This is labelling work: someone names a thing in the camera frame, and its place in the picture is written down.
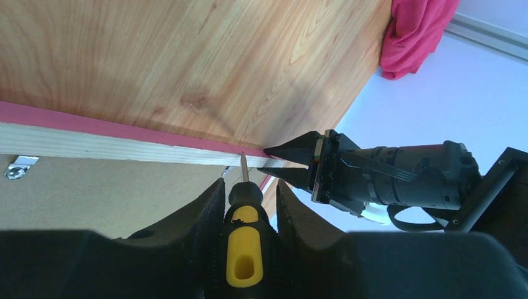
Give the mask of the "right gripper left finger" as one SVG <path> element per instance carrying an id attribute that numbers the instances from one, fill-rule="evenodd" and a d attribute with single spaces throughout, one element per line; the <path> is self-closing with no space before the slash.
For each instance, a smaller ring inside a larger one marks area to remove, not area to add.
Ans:
<path id="1" fill-rule="evenodd" d="M 2 298 L 202 298 L 225 183 L 126 239 L 91 230 L 1 232 Z"/>

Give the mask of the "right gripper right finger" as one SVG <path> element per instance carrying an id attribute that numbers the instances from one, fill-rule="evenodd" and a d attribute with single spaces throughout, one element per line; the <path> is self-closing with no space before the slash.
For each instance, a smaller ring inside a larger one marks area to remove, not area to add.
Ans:
<path id="1" fill-rule="evenodd" d="M 343 232 L 276 187 L 292 298 L 526 298 L 511 254 L 485 234 Z"/>

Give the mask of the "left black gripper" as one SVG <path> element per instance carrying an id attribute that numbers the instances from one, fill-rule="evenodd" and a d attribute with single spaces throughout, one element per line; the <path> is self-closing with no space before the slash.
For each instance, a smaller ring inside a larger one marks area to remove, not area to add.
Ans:
<path id="1" fill-rule="evenodd" d="M 323 135 L 309 131 L 279 146 L 265 148 L 268 156 L 308 166 L 308 168 L 257 168 L 262 173 L 284 180 L 296 189 L 311 194 L 311 201 L 327 204 L 360 217 L 365 209 L 361 201 L 349 198 L 346 186 L 351 173 L 341 154 L 359 147 L 346 135 L 333 129 Z"/>

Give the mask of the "yellow black screwdriver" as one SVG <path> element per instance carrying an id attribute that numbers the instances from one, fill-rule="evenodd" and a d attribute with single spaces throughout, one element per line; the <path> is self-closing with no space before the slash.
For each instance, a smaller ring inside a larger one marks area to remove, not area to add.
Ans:
<path id="1" fill-rule="evenodd" d="M 274 232 L 262 207 L 263 193 L 250 180 L 247 157 L 240 155 L 241 181 L 228 195 L 230 207 L 219 237 L 220 294 L 226 298 L 274 298 Z"/>

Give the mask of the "pink picture frame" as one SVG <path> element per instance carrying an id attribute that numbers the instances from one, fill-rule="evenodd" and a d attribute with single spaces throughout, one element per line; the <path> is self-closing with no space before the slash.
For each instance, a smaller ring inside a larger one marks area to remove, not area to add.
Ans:
<path id="1" fill-rule="evenodd" d="M 218 178 L 281 166 L 263 151 L 68 113 L 1 103 L 1 229 L 90 229 L 127 237 L 197 198 Z"/>

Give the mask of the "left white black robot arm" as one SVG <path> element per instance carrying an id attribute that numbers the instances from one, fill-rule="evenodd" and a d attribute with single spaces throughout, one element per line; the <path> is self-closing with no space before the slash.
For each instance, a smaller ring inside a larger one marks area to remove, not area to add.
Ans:
<path id="1" fill-rule="evenodd" d="M 527 267 L 527 153 L 506 148 L 486 174 L 465 145 L 360 148 L 334 130 L 310 131 L 265 153 L 296 163 L 263 173 L 357 217 L 385 206 L 406 232 L 482 232 Z"/>

